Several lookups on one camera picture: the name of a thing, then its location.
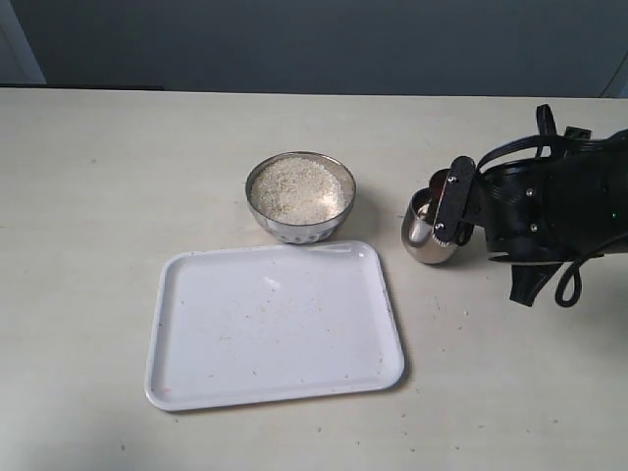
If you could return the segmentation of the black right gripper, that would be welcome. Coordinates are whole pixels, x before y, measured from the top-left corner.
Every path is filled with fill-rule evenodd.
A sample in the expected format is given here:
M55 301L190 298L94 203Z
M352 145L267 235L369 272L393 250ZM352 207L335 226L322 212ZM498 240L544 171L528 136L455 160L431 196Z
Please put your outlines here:
M511 266L509 300L532 307L554 276L550 263L570 261L576 255L550 227L545 207L548 167L538 161L515 161L475 177L475 162L459 156L448 169L441 196L431 192L434 238L442 245L468 243L475 225L465 216L475 178L478 209L473 216L484 228L488 251L496 261L523 264Z

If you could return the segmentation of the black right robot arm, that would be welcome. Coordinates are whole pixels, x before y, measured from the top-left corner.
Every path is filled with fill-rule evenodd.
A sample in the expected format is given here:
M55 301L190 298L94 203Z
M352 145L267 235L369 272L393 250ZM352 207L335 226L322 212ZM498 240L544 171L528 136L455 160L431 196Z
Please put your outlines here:
M605 139L537 134L461 156L431 188L432 238L462 246L477 227L511 266L510 299L531 306L556 272L554 299L574 306L581 267L627 250L627 133Z

